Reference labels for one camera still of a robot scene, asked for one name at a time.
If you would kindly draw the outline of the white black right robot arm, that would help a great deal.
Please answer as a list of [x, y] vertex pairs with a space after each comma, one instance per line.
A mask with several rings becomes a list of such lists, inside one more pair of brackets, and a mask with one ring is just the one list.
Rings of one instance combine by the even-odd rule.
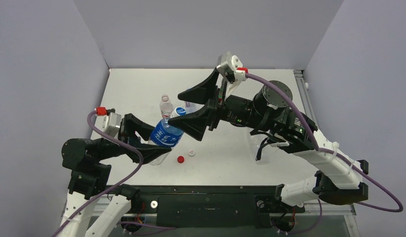
[[264, 147], [274, 145], [316, 167], [312, 177], [278, 186], [272, 197], [275, 209], [284, 211], [315, 199], [334, 205], [368, 199], [368, 185], [363, 181], [368, 163], [344, 158], [338, 144], [328, 141], [317, 125], [298, 110], [285, 84], [267, 81], [243, 67], [215, 69], [203, 82], [179, 93], [178, 98], [202, 106], [168, 121], [194, 139], [200, 141], [207, 130], [226, 121], [249, 128], [252, 136], [265, 136], [256, 160], [261, 159]]

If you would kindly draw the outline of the blue white bottle cap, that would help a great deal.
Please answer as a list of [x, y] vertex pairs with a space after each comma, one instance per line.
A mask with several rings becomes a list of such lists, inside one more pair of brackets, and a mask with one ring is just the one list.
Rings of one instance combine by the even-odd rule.
[[182, 107], [176, 107], [173, 112], [171, 113], [171, 118], [176, 118], [180, 116], [184, 116], [187, 114], [187, 111]]

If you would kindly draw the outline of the red bottle cap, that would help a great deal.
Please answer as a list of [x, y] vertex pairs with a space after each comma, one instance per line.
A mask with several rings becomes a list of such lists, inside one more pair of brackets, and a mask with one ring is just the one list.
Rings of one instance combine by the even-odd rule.
[[177, 162], [178, 163], [183, 163], [185, 161], [185, 158], [183, 157], [183, 156], [179, 156], [178, 158], [177, 158]]

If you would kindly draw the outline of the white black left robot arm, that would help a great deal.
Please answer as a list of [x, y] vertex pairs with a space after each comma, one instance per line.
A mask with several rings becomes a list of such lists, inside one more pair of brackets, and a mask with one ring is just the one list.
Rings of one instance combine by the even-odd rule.
[[100, 137], [72, 138], [61, 149], [62, 165], [71, 171], [71, 178], [56, 237], [106, 237], [127, 212], [144, 209], [139, 189], [125, 179], [107, 185], [111, 166], [103, 160], [127, 155], [141, 167], [171, 150], [142, 143], [154, 128], [133, 114], [98, 108], [87, 123]]

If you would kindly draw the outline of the blue label clear bottle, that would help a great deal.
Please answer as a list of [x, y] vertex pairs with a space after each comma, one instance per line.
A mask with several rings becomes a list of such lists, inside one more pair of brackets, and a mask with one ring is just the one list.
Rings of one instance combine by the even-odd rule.
[[179, 143], [184, 132], [177, 127], [169, 125], [168, 121], [170, 118], [160, 120], [151, 133], [148, 144], [173, 148]]

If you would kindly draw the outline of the red label clear bottle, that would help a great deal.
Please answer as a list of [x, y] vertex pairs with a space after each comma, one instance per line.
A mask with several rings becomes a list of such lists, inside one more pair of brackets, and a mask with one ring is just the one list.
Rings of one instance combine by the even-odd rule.
[[160, 101], [160, 112], [163, 119], [166, 119], [171, 116], [174, 110], [173, 104], [167, 94], [161, 96]]

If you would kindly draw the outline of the clear unlabelled bottle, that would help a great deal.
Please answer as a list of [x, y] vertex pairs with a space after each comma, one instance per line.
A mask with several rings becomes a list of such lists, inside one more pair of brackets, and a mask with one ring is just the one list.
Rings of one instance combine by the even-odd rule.
[[269, 147], [268, 142], [269, 138], [265, 135], [254, 135], [249, 137], [250, 149], [256, 162], [267, 162], [268, 155], [265, 150], [266, 147]]

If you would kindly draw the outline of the clear bottle white cap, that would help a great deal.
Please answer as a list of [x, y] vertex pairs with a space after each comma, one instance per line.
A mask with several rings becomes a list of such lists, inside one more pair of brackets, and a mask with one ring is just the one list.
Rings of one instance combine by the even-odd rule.
[[196, 112], [198, 110], [198, 107], [197, 107], [196, 103], [185, 101], [184, 109], [187, 114], [191, 114], [191, 113]]

